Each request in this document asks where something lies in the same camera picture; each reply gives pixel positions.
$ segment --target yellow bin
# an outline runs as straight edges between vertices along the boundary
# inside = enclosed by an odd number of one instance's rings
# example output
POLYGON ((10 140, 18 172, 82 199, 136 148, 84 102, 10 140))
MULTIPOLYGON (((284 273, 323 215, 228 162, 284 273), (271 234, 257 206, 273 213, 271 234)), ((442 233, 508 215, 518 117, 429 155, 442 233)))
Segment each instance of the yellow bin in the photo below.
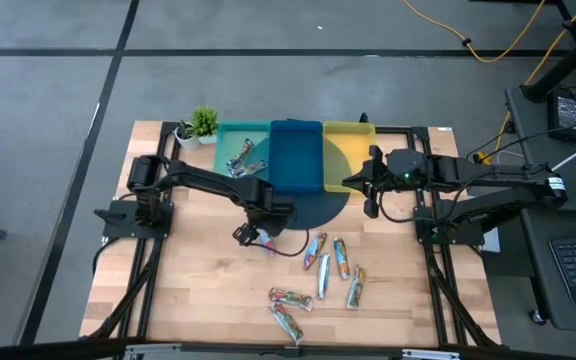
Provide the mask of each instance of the yellow bin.
POLYGON ((375 144, 375 125, 328 121, 324 123, 324 190, 352 192, 341 181, 358 173, 370 159, 368 148, 375 144))

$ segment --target yellow cable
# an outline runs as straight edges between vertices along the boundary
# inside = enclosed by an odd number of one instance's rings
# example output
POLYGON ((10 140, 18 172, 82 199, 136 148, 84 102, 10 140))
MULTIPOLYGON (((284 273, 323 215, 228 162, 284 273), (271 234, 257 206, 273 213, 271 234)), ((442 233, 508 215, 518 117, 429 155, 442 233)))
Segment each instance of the yellow cable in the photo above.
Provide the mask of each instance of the yellow cable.
MULTIPOLYGON (((575 14, 575 16, 572 17, 571 22, 575 21, 575 20, 576 20, 576 14, 575 14)), ((544 63, 546 62, 546 60, 550 56, 550 53, 555 48, 555 46, 557 46, 559 41, 561 41, 561 38, 564 37, 564 35, 566 34, 566 31, 567 31, 566 29, 561 30, 561 32, 559 33, 559 35, 557 36, 555 41, 553 41, 553 43, 548 48, 548 51, 546 51, 546 54, 544 55, 544 57, 541 59, 539 64, 537 64, 537 67, 535 67, 535 70, 532 71, 532 73, 530 74, 528 79, 524 82, 524 85, 528 85, 528 83, 530 83, 532 81, 532 79, 535 77, 535 75, 537 75, 537 72, 539 72, 539 69, 541 69, 541 67, 544 65, 544 63)), ((495 145, 495 151, 499 150, 499 147, 501 146, 501 134, 503 134, 504 128, 506 127, 506 123, 508 123, 508 120, 510 120, 510 112, 506 113, 506 118, 504 119, 504 122, 501 123, 501 129, 499 129, 499 138, 497 138, 497 144, 495 145)))
MULTIPOLYGON (((406 4, 406 6, 408 6, 410 8, 410 10, 412 10, 412 12, 414 12, 415 14, 417 14, 419 17, 421 17, 422 19, 433 23, 437 26, 440 26, 448 31, 450 31, 451 33, 457 35, 458 38, 460 38, 461 40, 466 40, 466 37, 463 36, 459 31, 455 30, 455 28, 452 28, 446 24, 442 24, 439 21, 433 20, 431 18, 429 18, 428 16, 420 13, 417 9, 415 9, 412 5, 410 5, 410 3, 408 2, 408 0, 403 0, 403 2, 406 4)), ((477 54, 477 52, 475 51, 475 49, 473 49, 472 45, 470 44, 466 44, 466 47, 468 47, 468 50, 470 50, 470 52, 472 53, 472 55, 475 57, 475 59, 483 62, 483 63, 494 63, 495 61, 503 58, 504 56, 506 56, 506 54, 508 54, 510 52, 510 50, 512 50, 515 45, 517 45, 517 43, 519 42, 519 40, 521 40, 522 37, 524 37, 524 34, 526 34, 526 31, 528 30, 528 28, 530 28, 530 26, 532 25, 533 21, 535 21, 535 18, 537 17, 537 14, 539 14, 539 11, 541 11, 541 7, 544 5, 544 3, 546 2, 546 0, 541 0, 541 2, 539 3, 539 6, 537 6, 537 9, 535 9, 535 12, 532 14, 532 17, 530 17, 530 20, 528 20, 528 23, 526 24, 526 26, 524 26, 524 29, 521 30, 521 32, 519 33, 519 35, 517 35, 517 37, 515 38, 515 40, 512 42, 512 44, 510 44, 510 46, 503 52, 501 53, 501 55, 497 56, 494 59, 484 59, 482 57, 479 56, 479 54, 477 54)))

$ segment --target white pot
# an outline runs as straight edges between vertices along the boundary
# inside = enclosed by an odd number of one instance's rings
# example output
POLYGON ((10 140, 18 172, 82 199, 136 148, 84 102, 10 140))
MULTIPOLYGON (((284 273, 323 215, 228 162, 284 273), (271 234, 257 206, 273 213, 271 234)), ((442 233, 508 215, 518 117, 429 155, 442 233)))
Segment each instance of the white pot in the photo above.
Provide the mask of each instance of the white pot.
POLYGON ((181 148, 186 151, 194 151, 199 149, 199 147, 201 146, 199 138, 196 135, 193 135, 189 139, 182 139, 181 137, 179 137, 179 134, 177 134, 177 130, 175 130, 173 134, 175 134, 175 138, 177 139, 177 142, 179 142, 179 145, 181 145, 181 148))
POLYGON ((210 145, 217 143, 217 135, 210 135, 210 136, 200 136, 199 142, 204 145, 210 145))

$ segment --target wooden table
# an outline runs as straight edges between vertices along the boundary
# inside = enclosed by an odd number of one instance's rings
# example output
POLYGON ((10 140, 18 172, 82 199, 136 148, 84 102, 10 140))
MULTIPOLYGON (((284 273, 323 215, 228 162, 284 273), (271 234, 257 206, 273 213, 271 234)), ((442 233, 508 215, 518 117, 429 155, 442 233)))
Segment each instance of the wooden table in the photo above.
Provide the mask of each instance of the wooden table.
MULTIPOLYGON (((160 127, 159 121, 135 122, 116 195, 127 192, 132 159, 156 152, 160 127)), ((429 128, 429 132, 433 153, 457 155, 450 128, 429 128)), ((403 135, 378 134, 377 145, 386 154, 394 148, 406 148, 407 142, 403 135)), ((181 158, 191 165, 212 169, 214 156, 214 146, 203 146, 200 151, 183 152, 181 158)), ((291 344, 271 315, 268 290, 279 286, 314 297, 317 266, 305 272, 303 256, 269 258, 263 249, 240 247, 231 234, 244 222, 245 215, 228 199, 175 188, 173 201, 176 209, 159 265, 148 339, 291 344)), ((310 313, 289 308, 304 331, 302 344, 437 346, 427 269, 414 225, 394 224, 383 217, 369 219, 363 214, 363 201, 361 195, 350 196, 339 215, 311 230, 311 235, 326 231, 331 236, 325 252, 334 253, 332 237, 341 236, 351 269, 355 264, 367 269, 360 309, 345 308, 350 281, 341 280, 333 261, 326 299, 316 300, 310 313)), ((414 205, 412 193, 385 196, 386 210, 394 217, 409 216, 414 205)), ((285 230, 275 244, 279 250, 293 252, 302 246, 304 237, 304 231, 285 230)), ((466 246, 452 246, 451 250, 462 302, 486 334, 499 341, 481 259, 466 246)), ((96 330, 123 296, 134 251, 135 239, 124 239, 101 255, 82 335, 96 330)), ((450 307, 445 299, 443 303, 449 339, 455 342, 450 307)), ((136 332, 140 298, 136 304, 129 334, 136 332)))

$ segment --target gray floor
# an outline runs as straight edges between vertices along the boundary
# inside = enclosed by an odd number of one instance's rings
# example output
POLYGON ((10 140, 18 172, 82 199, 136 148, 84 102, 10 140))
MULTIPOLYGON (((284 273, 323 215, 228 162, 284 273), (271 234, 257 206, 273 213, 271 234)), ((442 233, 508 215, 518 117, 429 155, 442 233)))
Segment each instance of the gray floor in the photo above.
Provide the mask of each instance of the gray floor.
MULTIPOLYGON (((412 3, 489 49, 508 44, 534 9, 466 0, 412 3)), ((576 1, 568 3, 576 9, 576 1)), ((0 0, 0 47, 114 48, 128 5, 128 0, 0 0)), ((547 7, 520 48, 546 48, 559 23, 556 10, 547 7)), ((561 45, 568 46, 570 41, 561 45)), ((400 1, 142 0, 128 47, 458 49, 460 44, 400 1)), ((536 62, 124 58, 38 341, 78 334, 102 229, 92 210, 107 206, 114 193, 134 120, 175 120, 202 103, 216 107, 223 121, 354 121, 365 111, 376 124, 453 127, 463 154, 496 135, 505 114, 503 89, 522 83, 536 62)), ((107 57, 0 58, 0 226, 9 230, 0 242, 0 345, 13 341, 109 63, 107 57)), ((568 83, 576 85, 576 73, 568 83)), ((576 333, 540 328, 526 318, 534 307, 529 284, 509 278, 489 283, 504 343, 576 355, 576 333)))

